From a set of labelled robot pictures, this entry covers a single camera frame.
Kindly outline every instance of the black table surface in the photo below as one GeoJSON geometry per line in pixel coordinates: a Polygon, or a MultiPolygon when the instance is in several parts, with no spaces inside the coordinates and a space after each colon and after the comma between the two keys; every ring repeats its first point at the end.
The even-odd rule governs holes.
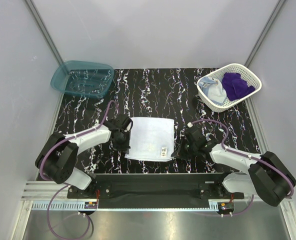
{"type": "MultiPolygon", "coordinates": [[[[199,98],[196,83],[215,68],[174,69],[117,69],[108,94],[103,99],[64,95],[55,124],[55,132],[76,133],[101,121],[107,104],[115,100],[121,113],[130,117],[158,117],[174,119],[175,147],[187,123],[199,119],[213,119],[229,128],[225,144],[242,151],[259,153],[259,147],[245,102],[216,113],[199,98]]],[[[108,119],[116,115],[109,111],[108,119]]],[[[204,134],[221,141],[224,130],[212,123],[201,123],[204,134]]],[[[138,161],[125,158],[114,151],[110,142],[81,153],[76,167],[95,174],[149,173],[214,173],[231,172],[232,168],[214,164],[211,159],[194,157],[190,160],[173,159],[167,162],[138,161]]]]}

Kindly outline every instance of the metal floor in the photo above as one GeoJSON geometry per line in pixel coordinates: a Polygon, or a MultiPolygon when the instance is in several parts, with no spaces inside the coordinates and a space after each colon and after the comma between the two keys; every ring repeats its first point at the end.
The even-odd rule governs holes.
{"type": "MultiPolygon", "coordinates": [[[[236,202],[235,212],[246,207],[236,202]]],[[[53,226],[72,211],[51,211],[53,226]]],[[[204,213],[216,216],[216,213],[204,213]]],[[[94,231],[88,240],[290,240],[279,207],[254,202],[248,212],[233,217],[202,216],[196,212],[105,212],[91,215],[94,231]]],[[[54,228],[64,238],[77,238],[87,220],[74,216],[54,228]]],[[[32,210],[24,240],[55,240],[48,229],[46,211],[32,210]]]]}

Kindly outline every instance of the white towel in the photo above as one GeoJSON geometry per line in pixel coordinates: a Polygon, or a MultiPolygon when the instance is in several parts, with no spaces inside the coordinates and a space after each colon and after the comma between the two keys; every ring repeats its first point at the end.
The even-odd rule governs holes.
{"type": "Polygon", "coordinates": [[[220,80],[204,76],[198,82],[198,86],[212,102],[218,105],[224,104],[224,101],[227,98],[227,93],[220,80]]]}
{"type": "Polygon", "coordinates": [[[174,152],[174,120],[158,117],[132,117],[127,159],[167,162],[174,152]]]}

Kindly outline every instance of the plastic basket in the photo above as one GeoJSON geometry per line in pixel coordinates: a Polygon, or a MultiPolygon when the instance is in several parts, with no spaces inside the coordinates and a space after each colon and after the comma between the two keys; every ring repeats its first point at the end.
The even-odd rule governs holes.
{"type": "Polygon", "coordinates": [[[223,111],[226,111],[227,109],[233,107],[234,105],[242,102],[243,100],[249,98],[251,95],[254,95],[255,93],[257,93],[261,88],[262,88],[262,82],[260,81],[260,79],[252,72],[250,71],[248,68],[246,68],[245,66],[238,64],[238,63],[232,63],[229,64],[227,66],[224,66],[216,71],[213,71],[211,73],[209,73],[208,75],[206,75],[207,77],[211,77],[214,79],[218,79],[218,80],[222,80],[224,78],[224,74],[225,73],[239,73],[241,74],[241,78],[243,80],[245,80],[248,84],[248,86],[252,85],[255,88],[255,91],[253,91],[252,93],[250,93],[249,95],[234,100],[234,101],[230,101],[228,99],[228,97],[226,98],[226,100],[223,102],[223,105],[218,105],[213,103],[201,90],[201,88],[198,86],[197,84],[197,88],[198,88],[198,94],[199,97],[201,98],[201,100],[214,112],[217,113],[221,113],[223,111]]]}

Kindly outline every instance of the white wall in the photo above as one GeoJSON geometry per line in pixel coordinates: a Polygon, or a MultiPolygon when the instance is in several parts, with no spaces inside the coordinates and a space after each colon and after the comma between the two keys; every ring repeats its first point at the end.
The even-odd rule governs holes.
{"type": "Polygon", "coordinates": [[[244,64],[277,0],[33,0],[65,61],[244,64]]]}
{"type": "Polygon", "coordinates": [[[253,99],[269,149],[296,178],[296,1],[287,1],[250,69],[262,81],[253,99]]]}
{"type": "Polygon", "coordinates": [[[59,93],[58,67],[22,0],[0,0],[0,240],[9,239],[27,180],[36,176],[59,93]]]}

